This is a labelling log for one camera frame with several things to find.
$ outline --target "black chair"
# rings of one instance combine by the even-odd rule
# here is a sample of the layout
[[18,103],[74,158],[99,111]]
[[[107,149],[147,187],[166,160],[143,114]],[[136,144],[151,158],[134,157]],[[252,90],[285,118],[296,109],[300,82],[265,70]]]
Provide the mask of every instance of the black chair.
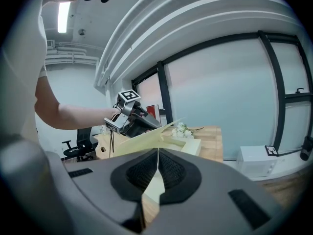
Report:
[[63,152],[63,154],[70,158],[77,157],[77,162],[80,161],[86,161],[88,159],[93,159],[93,156],[88,156],[87,153],[90,153],[95,150],[97,143],[92,144],[90,141],[90,133],[91,133],[91,127],[77,130],[77,140],[76,140],[76,147],[70,147],[68,141],[64,141],[62,143],[66,143],[68,146],[68,149]]

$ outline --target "white wall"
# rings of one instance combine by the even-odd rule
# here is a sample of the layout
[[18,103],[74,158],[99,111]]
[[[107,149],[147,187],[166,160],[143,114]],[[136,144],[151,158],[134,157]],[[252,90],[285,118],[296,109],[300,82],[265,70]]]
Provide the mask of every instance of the white wall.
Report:
[[[49,83],[60,103],[93,108],[106,107],[105,96],[93,87],[94,66],[64,64],[47,66],[47,69]],[[36,125],[39,141],[44,150],[54,151],[60,157],[65,157],[63,151],[67,149],[67,145],[62,142],[72,140],[71,146],[76,146],[77,130],[54,129],[37,115]],[[93,127],[91,134],[98,133],[100,127]]]
[[240,146],[271,145],[276,88],[261,42],[235,41],[184,56],[167,66],[173,119],[221,127],[224,159]]

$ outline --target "ceiling light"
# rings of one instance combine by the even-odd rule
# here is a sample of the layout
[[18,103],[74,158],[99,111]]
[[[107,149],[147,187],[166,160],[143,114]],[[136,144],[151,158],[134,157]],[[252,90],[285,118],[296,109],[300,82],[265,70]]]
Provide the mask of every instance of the ceiling light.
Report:
[[59,33],[67,32],[67,18],[70,2],[61,2],[59,4],[58,31]]

